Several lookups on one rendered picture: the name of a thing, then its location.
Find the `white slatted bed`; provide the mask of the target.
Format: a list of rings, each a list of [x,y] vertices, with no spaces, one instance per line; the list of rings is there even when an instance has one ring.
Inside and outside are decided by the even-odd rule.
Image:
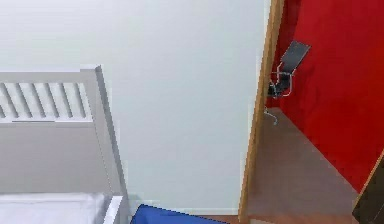
[[[128,224],[102,69],[0,70],[0,224]]]

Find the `blue cloth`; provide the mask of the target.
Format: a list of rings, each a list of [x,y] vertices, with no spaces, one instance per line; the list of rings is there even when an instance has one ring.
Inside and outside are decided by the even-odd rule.
[[[226,224],[223,221],[141,204],[130,224]]]

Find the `black office chair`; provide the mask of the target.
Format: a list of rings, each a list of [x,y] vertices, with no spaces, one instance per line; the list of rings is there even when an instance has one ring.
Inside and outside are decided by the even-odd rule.
[[[311,46],[293,40],[280,58],[280,62],[273,71],[275,80],[270,80],[268,84],[267,96],[274,99],[287,97],[291,94],[293,77]]]

